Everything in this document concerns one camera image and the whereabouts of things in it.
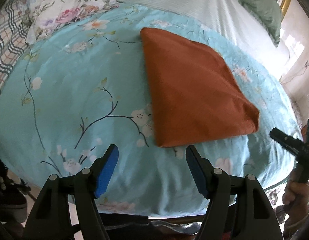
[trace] white blanket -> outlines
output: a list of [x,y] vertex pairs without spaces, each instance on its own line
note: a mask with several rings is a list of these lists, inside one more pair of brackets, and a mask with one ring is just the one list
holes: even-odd
[[196,18],[250,54],[277,79],[289,59],[283,42],[276,48],[267,31],[237,0],[118,0]]

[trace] white wall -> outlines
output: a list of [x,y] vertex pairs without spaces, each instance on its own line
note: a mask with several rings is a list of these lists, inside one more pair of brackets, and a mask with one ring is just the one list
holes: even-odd
[[304,46],[302,54],[282,77],[281,83],[288,95],[297,101],[305,125],[309,118],[309,67],[305,68],[305,63],[309,62],[309,19],[297,0],[291,1],[281,28],[285,30],[283,40],[291,35],[295,42]]

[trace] folded brown cloth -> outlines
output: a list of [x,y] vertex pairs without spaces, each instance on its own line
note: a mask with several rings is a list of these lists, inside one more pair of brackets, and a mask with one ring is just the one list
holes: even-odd
[[258,109],[216,51],[160,29],[143,28],[141,38],[158,146],[258,131]]

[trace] plaid blanket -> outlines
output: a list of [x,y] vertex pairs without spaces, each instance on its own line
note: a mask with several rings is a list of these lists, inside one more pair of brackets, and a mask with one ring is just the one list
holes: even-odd
[[18,0],[7,0],[0,11],[0,95],[13,66],[27,48],[29,28],[22,24]]

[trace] bed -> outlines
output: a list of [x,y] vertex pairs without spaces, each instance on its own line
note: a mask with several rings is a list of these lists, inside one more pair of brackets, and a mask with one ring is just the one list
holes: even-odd
[[17,1],[0,11],[0,158],[19,177],[42,186],[50,174],[89,167],[115,143],[120,159],[96,200],[101,212],[205,213],[186,146],[155,145],[140,39],[140,30],[152,27],[217,51],[260,111],[257,133],[198,143],[200,154],[229,174],[253,173],[264,189],[285,181],[294,158],[269,131],[300,137],[290,100],[271,74],[287,55],[240,0],[117,0],[29,46]]

